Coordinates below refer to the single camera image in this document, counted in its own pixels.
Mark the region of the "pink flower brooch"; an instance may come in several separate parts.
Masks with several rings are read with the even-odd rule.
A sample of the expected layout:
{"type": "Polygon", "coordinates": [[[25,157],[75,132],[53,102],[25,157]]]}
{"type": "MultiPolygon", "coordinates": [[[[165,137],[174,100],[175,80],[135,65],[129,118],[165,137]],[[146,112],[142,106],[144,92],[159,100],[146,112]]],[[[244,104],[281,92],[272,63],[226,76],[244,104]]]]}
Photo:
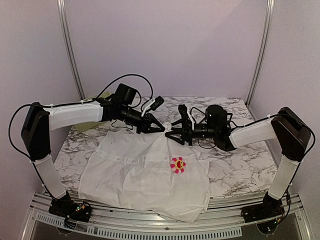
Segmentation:
{"type": "Polygon", "coordinates": [[[173,173],[175,174],[182,174],[185,172],[186,170],[186,165],[187,165],[187,162],[186,160],[181,157],[181,156],[178,156],[178,157],[173,157],[170,161],[170,169],[172,170],[173,173]]]}

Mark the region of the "white button shirt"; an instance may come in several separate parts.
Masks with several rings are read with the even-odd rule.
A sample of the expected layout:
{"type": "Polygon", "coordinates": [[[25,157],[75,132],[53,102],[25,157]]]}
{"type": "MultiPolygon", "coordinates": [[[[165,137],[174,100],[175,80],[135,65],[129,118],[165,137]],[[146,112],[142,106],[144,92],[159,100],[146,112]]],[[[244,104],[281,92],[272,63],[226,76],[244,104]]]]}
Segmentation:
{"type": "Polygon", "coordinates": [[[191,223],[208,209],[208,171],[209,162],[198,150],[180,145],[164,133],[109,132],[88,160],[78,195],[191,223]],[[186,160],[184,173],[172,172],[174,157],[186,160]]]}

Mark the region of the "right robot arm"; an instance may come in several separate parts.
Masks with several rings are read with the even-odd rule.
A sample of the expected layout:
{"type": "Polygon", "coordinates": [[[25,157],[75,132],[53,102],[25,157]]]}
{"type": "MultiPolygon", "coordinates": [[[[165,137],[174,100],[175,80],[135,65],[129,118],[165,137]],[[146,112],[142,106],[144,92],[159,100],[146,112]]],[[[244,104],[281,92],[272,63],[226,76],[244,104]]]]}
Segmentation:
{"type": "Polygon", "coordinates": [[[269,198],[259,206],[262,218],[269,218],[278,210],[278,203],[291,185],[296,172],[316,143],[314,132],[289,107],[245,125],[232,122],[232,113],[220,105],[205,110],[203,123],[196,123],[191,110],[178,106],[181,118],[172,123],[166,137],[181,144],[192,145],[194,139],[211,139],[225,152],[268,140],[277,140],[281,147],[281,161],[268,189],[269,198]]]}

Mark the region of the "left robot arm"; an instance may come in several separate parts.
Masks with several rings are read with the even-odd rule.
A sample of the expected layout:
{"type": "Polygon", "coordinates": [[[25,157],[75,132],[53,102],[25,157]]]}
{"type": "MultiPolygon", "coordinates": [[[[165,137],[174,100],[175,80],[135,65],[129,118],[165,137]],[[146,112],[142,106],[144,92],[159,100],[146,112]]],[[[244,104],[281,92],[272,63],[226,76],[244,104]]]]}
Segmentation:
{"type": "Polygon", "coordinates": [[[138,111],[132,104],[139,95],[137,89],[121,83],[107,97],[99,93],[96,97],[78,102],[56,105],[34,102],[19,107],[19,110],[28,108],[28,112],[21,129],[26,152],[20,149],[17,152],[30,160],[43,187],[55,202],[55,209],[63,217],[70,217],[75,210],[52,160],[50,133],[77,124],[113,120],[135,127],[137,134],[163,132],[164,126],[151,111],[160,107],[164,99],[150,96],[144,104],[138,104],[141,107],[138,111]]]}

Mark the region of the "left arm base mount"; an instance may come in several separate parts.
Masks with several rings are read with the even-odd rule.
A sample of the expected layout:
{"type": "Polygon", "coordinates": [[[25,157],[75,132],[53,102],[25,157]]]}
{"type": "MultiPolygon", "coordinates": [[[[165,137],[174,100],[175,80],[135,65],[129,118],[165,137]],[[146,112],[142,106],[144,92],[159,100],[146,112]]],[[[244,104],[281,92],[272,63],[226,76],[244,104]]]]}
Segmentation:
{"type": "Polygon", "coordinates": [[[92,206],[86,201],[53,200],[48,212],[67,220],[88,223],[92,214],[92,206]]]}

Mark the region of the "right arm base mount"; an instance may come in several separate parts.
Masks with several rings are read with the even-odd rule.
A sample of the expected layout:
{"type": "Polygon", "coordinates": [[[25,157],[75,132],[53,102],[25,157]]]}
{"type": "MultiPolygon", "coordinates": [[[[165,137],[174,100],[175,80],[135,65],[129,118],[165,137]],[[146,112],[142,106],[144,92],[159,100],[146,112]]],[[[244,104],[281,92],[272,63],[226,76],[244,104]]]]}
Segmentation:
{"type": "Polygon", "coordinates": [[[284,212],[281,200],[267,200],[259,204],[243,207],[240,215],[244,218],[245,223],[251,223],[280,216],[284,212]]]}

